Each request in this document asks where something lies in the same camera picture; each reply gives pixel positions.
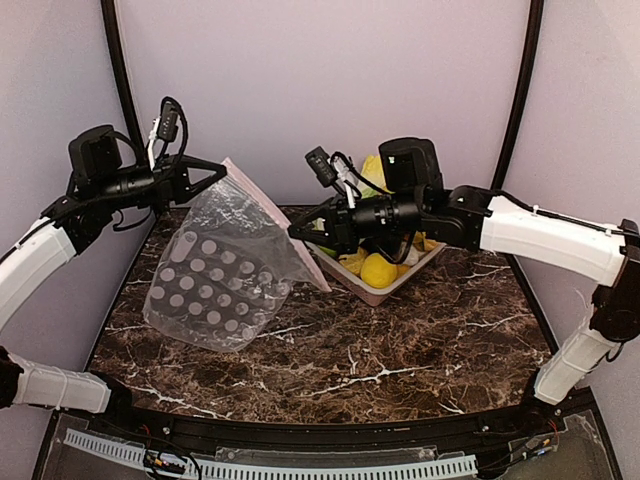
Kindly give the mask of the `clear dotted zip top bag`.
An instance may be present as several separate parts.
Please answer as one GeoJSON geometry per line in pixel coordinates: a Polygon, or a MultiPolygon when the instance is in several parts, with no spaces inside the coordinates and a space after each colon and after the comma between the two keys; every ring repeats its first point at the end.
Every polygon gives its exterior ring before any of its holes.
{"type": "Polygon", "coordinates": [[[160,333],[215,352],[244,349],[297,283],[330,287],[284,213],[225,159],[163,252],[142,309],[160,333]]]}

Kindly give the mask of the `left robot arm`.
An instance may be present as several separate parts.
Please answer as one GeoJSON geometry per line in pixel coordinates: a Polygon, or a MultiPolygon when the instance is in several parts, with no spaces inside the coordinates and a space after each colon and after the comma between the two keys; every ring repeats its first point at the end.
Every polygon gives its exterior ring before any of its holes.
{"type": "MultiPolygon", "coordinates": [[[[111,125],[80,134],[69,144],[72,174],[66,193],[1,258],[1,323],[9,320],[56,271],[83,253],[129,208],[162,214],[188,203],[224,178],[225,166],[178,152],[153,162],[137,154],[125,167],[119,151],[126,136],[111,125]]],[[[1,351],[1,405],[28,404],[102,414],[125,388],[106,377],[26,360],[1,351]]]]}

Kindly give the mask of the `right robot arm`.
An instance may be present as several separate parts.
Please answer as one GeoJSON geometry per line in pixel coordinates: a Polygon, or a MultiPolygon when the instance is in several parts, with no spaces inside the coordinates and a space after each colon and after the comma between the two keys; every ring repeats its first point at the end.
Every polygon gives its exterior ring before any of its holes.
{"type": "Polygon", "coordinates": [[[288,228],[291,238],[352,254],[365,239],[409,242],[417,232],[469,251],[526,257],[596,282],[590,317],[533,379],[532,396],[557,405],[607,355],[639,335],[639,230],[527,205],[501,190],[447,189],[435,146],[404,137],[379,148],[385,186],[354,197],[346,188],[288,228]]]}

